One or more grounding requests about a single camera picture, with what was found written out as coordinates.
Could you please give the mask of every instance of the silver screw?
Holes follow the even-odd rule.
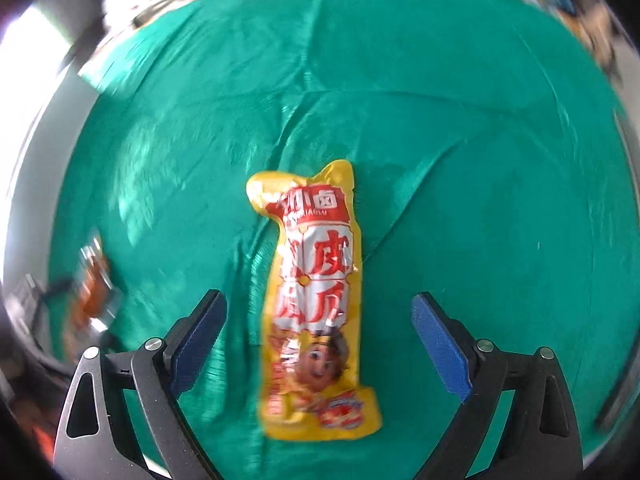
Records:
[[[162,346],[162,339],[160,339],[159,337],[152,337],[151,339],[148,339],[147,342],[145,343],[145,348],[151,351],[158,350],[161,346]]]
[[[478,339],[476,345],[478,346],[478,350],[481,352],[489,353],[494,351],[494,344],[488,339]]]
[[[543,359],[553,359],[555,357],[554,351],[548,346],[543,346],[540,348],[540,355]]]
[[[84,351],[84,354],[82,354],[82,355],[84,356],[85,359],[93,359],[99,353],[100,353],[100,350],[98,349],[97,346],[89,346],[89,348],[87,348]]]

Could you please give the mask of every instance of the yellow snack package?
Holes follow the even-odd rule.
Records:
[[[362,240],[353,185],[347,160],[311,178],[265,171],[246,185],[254,209],[280,226],[258,407],[273,438],[361,438],[382,424],[375,393],[358,379]]]

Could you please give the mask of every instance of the green surface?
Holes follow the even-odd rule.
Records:
[[[91,78],[104,94],[66,175],[52,277],[98,227],[128,348],[225,292],[228,323],[180,405],[226,480],[411,478],[458,405],[411,325],[422,290],[505,350],[554,348],[585,448],[597,444],[639,324],[638,213],[618,102],[553,17],[519,0],[199,0]],[[355,171],[362,381],[384,426],[276,442],[255,407],[277,230],[244,186],[336,158]]]

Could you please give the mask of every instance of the blue object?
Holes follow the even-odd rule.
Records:
[[[468,361],[436,310],[421,294],[412,300],[412,323],[445,389],[464,402],[472,387]]]
[[[225,321],[225,297],[217,293],[200,313],[172,357],[169,390],[176,399],[193,388]]]

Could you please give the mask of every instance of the yellow package corner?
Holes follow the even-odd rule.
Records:
[[[334,160],[311,178],[252,176],[254,209],[280,227],[262,311],[258,413],[280,440],[367,436],[382,425],[376,396],[360,385],[362,234],[353,169]]]

